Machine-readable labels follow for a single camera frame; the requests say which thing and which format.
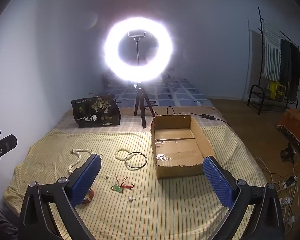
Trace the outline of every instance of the tripod leg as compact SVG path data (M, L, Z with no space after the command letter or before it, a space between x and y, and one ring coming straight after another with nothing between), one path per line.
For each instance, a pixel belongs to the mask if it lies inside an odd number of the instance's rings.
M145 100L143 93L140 93L140 112L141 112L141 121L142 121L142 128L146 128L146 113L145 113Z
M138 112L138 107L139 107L139 93L137 93L137 97L136 97L136 103L135 103L135 106L134 106L134 116L137 116L137 112Z
M145 96L145 100L146 100L146 102L147 102L147 104L148 104L148 107L149 107L149 109L151 110L152 116L155 117L155 114L154 114L153 108L152 108L152 106L151 106L149 97L148 97L148 95L147 95L147 93L146 93L145 91L144 91L144 96Z

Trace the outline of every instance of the orange tablecloth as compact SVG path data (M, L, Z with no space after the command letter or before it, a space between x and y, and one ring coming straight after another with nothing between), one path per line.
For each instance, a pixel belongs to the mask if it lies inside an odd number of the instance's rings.
M280 120L277 128L278 130L282 130L282 132L287 135L290 133L290 138L292 137L300 146L300 109L287 109L282 119Z

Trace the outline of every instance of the ring light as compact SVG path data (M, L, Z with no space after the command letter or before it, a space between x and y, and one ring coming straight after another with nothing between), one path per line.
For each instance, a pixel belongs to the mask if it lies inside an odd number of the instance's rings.
M145 66L130 66L119 57L119 43L124 35L135 30L150 32L158 40L158 51L153 60ZM113 72L124 80L141 82L157 77L167 66L172 43L166 29L152 20L136 17L124 20L112 27L105 43L105 60Z

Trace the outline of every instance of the orange cloth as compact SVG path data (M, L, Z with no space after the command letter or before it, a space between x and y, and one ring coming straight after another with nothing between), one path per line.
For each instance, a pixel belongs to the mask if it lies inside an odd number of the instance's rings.
M284 126L300 143L300 109L287 109L278 124Z

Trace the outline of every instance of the open cardboard box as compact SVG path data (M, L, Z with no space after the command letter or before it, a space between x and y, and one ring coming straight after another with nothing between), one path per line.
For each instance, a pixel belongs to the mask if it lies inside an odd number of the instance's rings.
M150 129L158 179L203 174L203 159L215 157L210 141L189 115L158 115Z

